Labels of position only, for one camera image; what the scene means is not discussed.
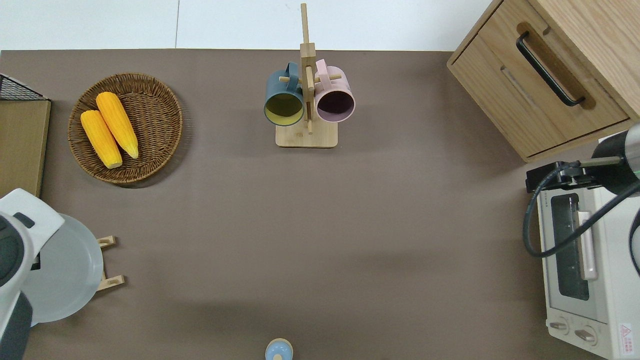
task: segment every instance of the plate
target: plate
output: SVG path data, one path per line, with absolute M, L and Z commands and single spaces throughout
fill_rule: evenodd
M 40 250 L 40 268 L 22 285 L 33 308 L 31 326 L 66 318 L 85 306 L 98 290 L 104 263 L 100 245 L 80 221 L 65 223 Z
M 122 165 L 108 169 L 96 155 L 80 123 L 86 110 L 97 110 L 101 92 L 118 96 L 138 138 L 138 159 L 120 147 Z M 90 87 L 78 99 L 68 125 L 68 142 L 76 161 L 91 176 L 113 184 L 146 179 L 165 166 L 182 136 L 182 108 L 171 89 L 158 79 L 137 73 L 115 74 Z

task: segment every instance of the pink mug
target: pink mug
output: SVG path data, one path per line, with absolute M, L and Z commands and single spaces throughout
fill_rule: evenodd
M 316 114 L 328 122 L 347 120 L 355 109 L 355 99 L 344 71 L 326 66 L 324 59 L 318 60 L 316 67 L 316 77 L 320 78 L 320 82 L 315 84 Z M 340 75 L 340 79 L 331 80 L 332 75 Z

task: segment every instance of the white toaster oven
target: white toaster oven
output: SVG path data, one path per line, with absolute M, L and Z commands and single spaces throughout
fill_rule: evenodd
M 542 249 L 613 197 L 604 188 L 541 192 Z M 624 200 L 580 240 L 542 259 L 549 334 L 607 359 L 640 359 L 640 276 L 629 240 L 638 209 L 640 197 Z

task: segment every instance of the drawer handle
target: drawer handle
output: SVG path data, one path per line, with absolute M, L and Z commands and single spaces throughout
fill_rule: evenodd
M 566 92 L 564 92 L 564 90 L 560 87 L 560 85 L 558 85 L 555 79 L 551 77 L 551 75 L 549 74 L 549 71 L 547 71 L 545 67 L 542 66 L 540 61 L 538 61 L 538 59 L 536 59 L 536 57 L 533 56 L 533 54 L 529 51 L 529 48 L 527 48 L 527 46 L 524 44 L 524 39 L 528 36 L 529 36 L 528 31 L 525 31 L 524 33 L 522 33 L 522 35 L 520 35 L 520 37 L 518 38 L 518 41 L 516 42 L 516 47 L 520 51 L 520 54 L 522 54 L 522 56 L 524 56 L 524 58 L 527 59 L 529 64 L 531 64 L 531 67 L 533 67 L 533 69 L 538 73 L 538 75 L 540 75 L 542 80 L 544 80 L 547 83 L 547 85 L 551 88 L 551 90 L 553 90 L 555 95 L 558 96 L 558 99 L 560 99 L 560 101 L 562 101 L 563 104 L 567 106 L 576 106 L 580 104 L 582 101 L 584 101 L 584 96 L 577 100 L 573 100 L 572 98 L 570 98 L 569 95 L 567 95 Z

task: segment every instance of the mug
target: mug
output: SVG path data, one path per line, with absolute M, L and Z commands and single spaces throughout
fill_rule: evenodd
M 280 76 L 289 78 L 289 81 L 280 81 Z M 298 64 L 290 62 L 285 70 L 274 72 L 267 80 L 264 115 L 278 126 L 290 126 L 302 119 L 304 108 L 302 86 L 298 83 Z
M 355 99 L 344 71 L 335 66 L 326 66 L 324 59 L 316 62 L 316 77 L 320 82 L 315 84 L 316 114 L 328 122 L 347 120 L 355 109 Z M 339 74 L 340 79 L 331 80 L 331 75 Z

